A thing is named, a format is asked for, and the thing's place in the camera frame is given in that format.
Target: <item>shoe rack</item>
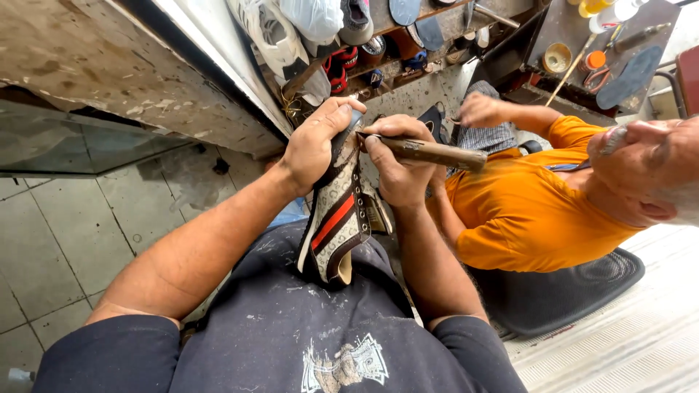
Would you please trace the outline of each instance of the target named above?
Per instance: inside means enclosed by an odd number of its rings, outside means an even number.
[[[454,48],[453,41],[456,38],[462,37],[468,32],[477,31],[478,29],[495,23],[495,20],[479,13],[474,13],[470,24],[466,25],[464,12],[467,7],[467,0],[457,0],[451,6],[440,7],[435,5],[432,0],[420,0],[420,14],[418,20],[428,17],[436,17],[444,38],[444,44],[438,50],[427,51],[428,66],[424,71],[408,73],[403,68],[403,62],[399,57],[392,57],[387,50],[379,64],[365,65],[357,64],[353,69],[347,70],[347,87],[338,96],[349,96],[356,94],[360,101],[366,101],[378,97],[398,87],[412,83],[420,78],[430,75],[433,72],[444,69],[447,66],[458,64],[458,62],[447,62],[447,55],[456,55],[458,58],[458,50]],[[512,17],[520,13],[524,13],[534,7],[537,0],[478,0],[478,4],[495,10],[503,17]],[[389,0],[369,0],[370,14],[374,23],[373,36],[382,36],[396,29],[404,29],[394,22],[391,18],[389,10]],[[262,76],[270,87],[270,91],[282,109],[284,102],[289,103],[299,98],[297,91],[303,86],[308,78],[328,59],[328,57],[316,58],[310,60],[309,67],[296,77],[291,79],[283,88],[280,87],[275,79],[274,73],[267,67],[266,64],[259,64]],[[385,87],[379,89],[371,89],[364,78],[360,78],[366,72],[374,69],[381,70],[384,78]],[[297,127],[309,116],[315,109],[308,105],[304,100],[297,100],[300,103],[299,107],[293,108],[292,111],[287,111],[287,117],[291,120],[294,127]]]

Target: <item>orange t-shirt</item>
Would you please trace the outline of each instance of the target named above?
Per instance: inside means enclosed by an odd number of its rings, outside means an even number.
[[[642,228],[611,218],[545,165],[579,164],[587,142],[606,131],[561,116],[544,136],[553,150],[523,156],[517,148],[493,154],[481,174],[447,179],[449,200],[465,224],[459,259],[477,269],[553,271],[597,259]]]

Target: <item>orange bottle cap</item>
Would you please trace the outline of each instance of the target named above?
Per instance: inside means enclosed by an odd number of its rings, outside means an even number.
[[[598,69],[601,66],[605,65],[605,62],[607,61],[607,56],[605,56],[604,52],[601,50],[596,50],[589,55],[587,55],[587,66],[590,69]]]

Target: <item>navy t-shirt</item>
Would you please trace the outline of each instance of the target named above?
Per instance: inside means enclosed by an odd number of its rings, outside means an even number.
[[[183,348],[164,317],[87,325],[45,353],[34,392],[525,392],[495,331],[413,319],[385,251],[352,250],[352,283],[327,292],[294,268],[305,221],[260,236]]]

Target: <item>chair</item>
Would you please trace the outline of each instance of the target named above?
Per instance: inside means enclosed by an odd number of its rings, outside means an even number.
[[[597,311],[643,277],[640,258],[621,248],[550,273],[468,268],[486,312],[521,336],[538,336]]]

